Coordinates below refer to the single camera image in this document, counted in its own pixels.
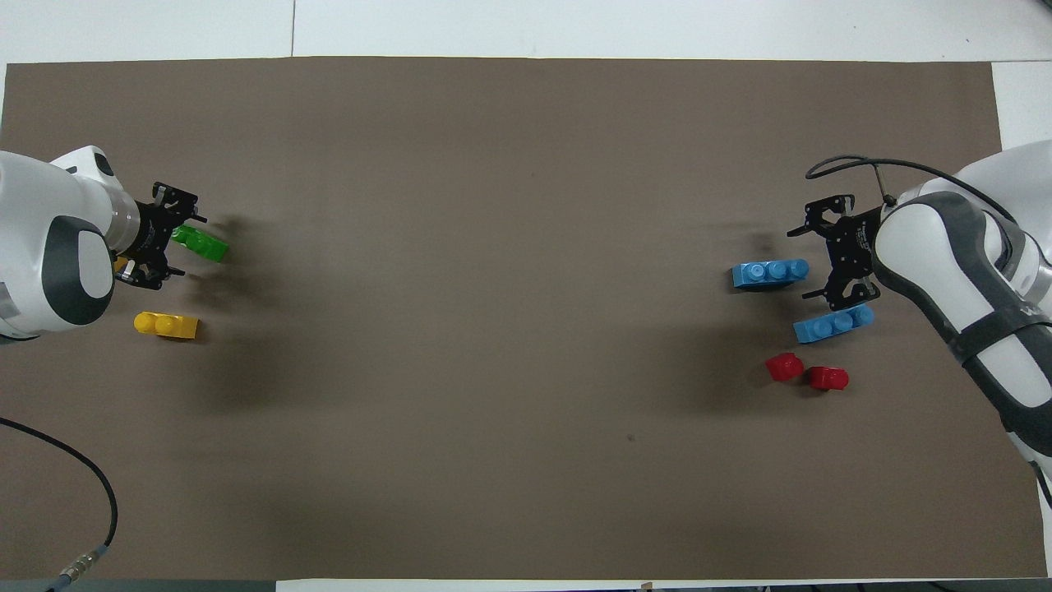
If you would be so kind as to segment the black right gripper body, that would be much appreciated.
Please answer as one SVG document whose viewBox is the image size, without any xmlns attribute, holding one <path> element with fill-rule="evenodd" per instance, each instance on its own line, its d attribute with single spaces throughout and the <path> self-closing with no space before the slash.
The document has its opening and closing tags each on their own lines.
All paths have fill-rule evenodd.
<svg viewBox="0 0 1052 592">
<path fill-rule="evenodd" d="M 849 213 L 846 206 L 831 209 L 835 215 L 828 237 L 832 284 L 851 284 L 873 274 L 872 243 L 879 232 L 882 206 Z"/>
</svg>

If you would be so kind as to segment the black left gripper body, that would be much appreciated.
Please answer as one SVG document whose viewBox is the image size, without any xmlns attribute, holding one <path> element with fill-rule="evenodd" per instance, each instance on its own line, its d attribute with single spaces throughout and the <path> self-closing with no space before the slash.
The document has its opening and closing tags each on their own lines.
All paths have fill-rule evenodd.
<svg viewBox="0 0 1052 592">
<path fill-rule="evenodd" d="M 168 266 L 168 256 L 165 250 L 171 239 L 173 229 L 176 229 L 177 225 L 166 221 L 154 202 L 144 203 L 135 200 L 134 205 L 136 207 L 134 212 L 139 219 L 135 224 L 135 233 L 128 246 L 115 248 L 115 256 L 163 269 L 163 266 Z"/>
</svg>

